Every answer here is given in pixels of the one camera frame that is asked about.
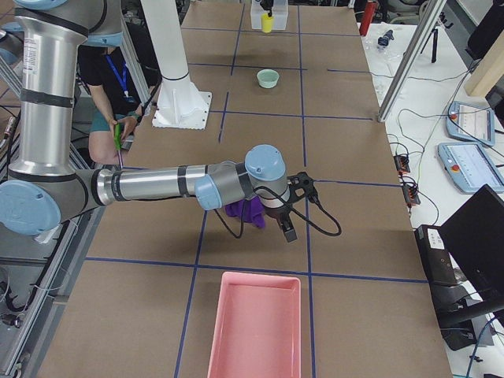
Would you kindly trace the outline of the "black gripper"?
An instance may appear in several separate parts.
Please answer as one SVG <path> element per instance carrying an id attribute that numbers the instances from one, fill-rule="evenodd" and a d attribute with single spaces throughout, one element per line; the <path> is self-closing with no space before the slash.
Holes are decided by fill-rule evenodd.
<path id="1" fill-rule="evenodd" d="M 295 227 L 290 218 L 292 205 L 283 204 L 279 199 L 264 199 L 265 213 L 277 220 L 278 225 L 288 243 L 294 242 L 297 239 Z"/>
<path id="2" fill-rule="evenodd" d="M 273 0 L 259 0 L 259 5 L 264 10 L 272 10 L 272 8 L 274 6 L 274 1 Z"/>

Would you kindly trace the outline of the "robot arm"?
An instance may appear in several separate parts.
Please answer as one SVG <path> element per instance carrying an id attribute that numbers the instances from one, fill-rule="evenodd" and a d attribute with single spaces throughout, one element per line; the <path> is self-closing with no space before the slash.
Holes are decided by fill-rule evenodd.
<path id="1" fill-rule="evenodd" d="M 170 169 L 111 171 L 122 144 L 142 117 L 138 69 L 120 50 L 123 17 L 118 1 L 19 1 L 16 18 L 24 30 L 20 92 L 20 153 L 1 185 L 1 222 L 24 235 L 38 235 L 99 206 L 131 200 L 194 197 L 203 209 L 219 209 L 259 197 L 286 239 L 296 238 L 289 214 L 294 182 L 273 146 L 250 150 L 244 162 Z M 98 115 L 89 136 L 96 170 L 69 164 L 77 53 L 86 44 L 103 68 L 87 66 L 84 79 Z"/>

